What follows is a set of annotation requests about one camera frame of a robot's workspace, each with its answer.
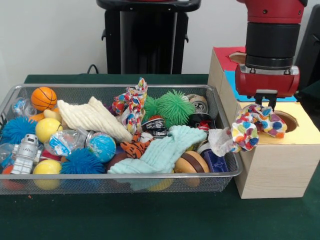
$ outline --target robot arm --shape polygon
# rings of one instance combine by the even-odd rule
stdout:
[[[246,61],[238,65],[235,86],[258,104],[293,96],[300,73],[293,66],[300,23],[308,0],[237,0],[248,9]]]

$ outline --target wire mesh basket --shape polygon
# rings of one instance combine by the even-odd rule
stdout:
[[[129,85],[47,84],[58,99],[70,104],[88,103],[91,96],[110,105],[114,96]],[[12,88],[0,105],[2,127],[13,119],[12,104],[19,97],[29,99],[40,84],[22,84]],[[148,95],[159,98],[176,89],[186,95],[197,94],[207,99],[209,114],[218,128],[228,127],[227,117],[215,88],[207,85],[149,85]],[[228,172],[171,174],[0,174],[0,195],[9,194],[104,194],[141,192],[222,192],[232,177],[243,167],[239,154],[227,153]]]

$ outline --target black cylinder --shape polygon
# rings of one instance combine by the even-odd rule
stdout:
[[[121,12],[121,73],[171,74],[177,13]]]
[[[288,69],[295,56],[300,25],[248,23],[246,65],[261,69]]]

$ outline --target polka dot scrunchie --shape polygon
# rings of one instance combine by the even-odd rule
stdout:
[[[231,152],[251,151],[259,142],[258,132],[265,132],[275,138],[283,138],[286,123],[277,116],[272,107],[251,104],[239,111],[230,133],[234,148]]]

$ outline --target cream ribbed cloth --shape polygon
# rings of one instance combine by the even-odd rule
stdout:
[[[63,120],[71,129],[82,127],[86,130],[103,132],[119,143],[132,140],[132,135],[127,129],[94,96],[83,105],[70,105],[63,100],[58,100],[57,105]]]

